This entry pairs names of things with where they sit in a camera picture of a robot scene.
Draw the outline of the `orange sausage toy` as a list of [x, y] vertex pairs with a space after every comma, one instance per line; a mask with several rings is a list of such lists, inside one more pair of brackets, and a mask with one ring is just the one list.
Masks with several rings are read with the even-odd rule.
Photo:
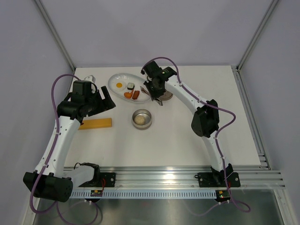
[[139, 97], [140, 92], [138, 90], [134, 91], [133, 95], [132, 95], [132, 99], [133, 100], [137, 100]]

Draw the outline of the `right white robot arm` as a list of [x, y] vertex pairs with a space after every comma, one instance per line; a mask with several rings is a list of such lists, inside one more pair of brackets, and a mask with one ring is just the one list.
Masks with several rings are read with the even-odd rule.
[[222, 153], [218, 143], [219, 107], [215, 100], [208, 101], [192, 91], [180, 78], [179, 69], [166, 67], [162, 69], [151, 60], [141, 69], [141, 74], [147, 76], [144, 82], [151, 100], [159, 100], [168, 91], [176, 96], [193, 114], [191, 128], [202, 138], [208, 150], [211, 162], [210, 177], [215, 184], [223, 186], [229, 181], [233, 172], [232, 166]]

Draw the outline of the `round metal lunch box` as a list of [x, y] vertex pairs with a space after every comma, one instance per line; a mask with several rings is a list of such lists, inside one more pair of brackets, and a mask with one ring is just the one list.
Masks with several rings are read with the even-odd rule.
[[146, 109], [139, 109], [132, 114], [131, 121], [136, 129], [146, 130], [152, 125], [152, 114]]

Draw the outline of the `metal tongs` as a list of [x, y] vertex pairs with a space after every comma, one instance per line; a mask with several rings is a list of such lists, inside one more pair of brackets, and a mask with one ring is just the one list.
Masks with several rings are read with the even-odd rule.
[[160, 99], [160, 97], [157, 97], [153, 94], [151, 94], [150, 92], [148, 92], [144, 87], [140, 86], [140, 90], [142, 93], [148, 95], [152, 101], [157, 102], [160, 106], [163, 106], [163, 101]]

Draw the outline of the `beige bun toy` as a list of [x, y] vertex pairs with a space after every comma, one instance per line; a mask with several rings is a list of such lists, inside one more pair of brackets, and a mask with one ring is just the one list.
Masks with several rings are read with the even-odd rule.
[[135, 116], [134, 118], [134, 122], [135, 124], [139, 125], [139, 126], [142, 126], [145, 124], [145, 118], [142, 116], [142, 115], [137, 115]]

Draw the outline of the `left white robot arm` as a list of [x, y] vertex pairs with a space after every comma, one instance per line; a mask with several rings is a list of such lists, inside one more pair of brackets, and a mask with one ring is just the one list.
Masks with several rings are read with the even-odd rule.
[[26, 172], [23, 182], [31, 198], [66, 202], [76, 187], [109, 185], [110, 178], [102, 175], [93, 163], [80, 163], [64, 175], [64, 165], [71, 142], [85, 117], [100, 114], [115, 107], [106, 86], [98, 89], [91, 81], [77, 80], [64, 100], [54, 107], [55, 125], [52, 137], [33, 172]]

